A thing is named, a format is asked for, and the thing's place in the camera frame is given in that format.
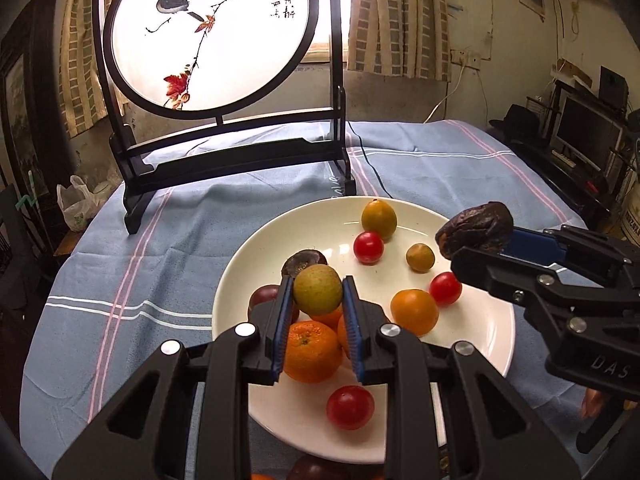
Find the person right hand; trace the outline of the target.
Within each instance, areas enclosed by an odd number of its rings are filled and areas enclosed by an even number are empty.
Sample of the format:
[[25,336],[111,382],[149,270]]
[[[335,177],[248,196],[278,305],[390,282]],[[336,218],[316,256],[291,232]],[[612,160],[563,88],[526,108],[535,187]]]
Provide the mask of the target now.
[[609,394],[588,388],[582,399],[582,406],[579,410],[580,417],[582,419],[597,417],[610,399]]

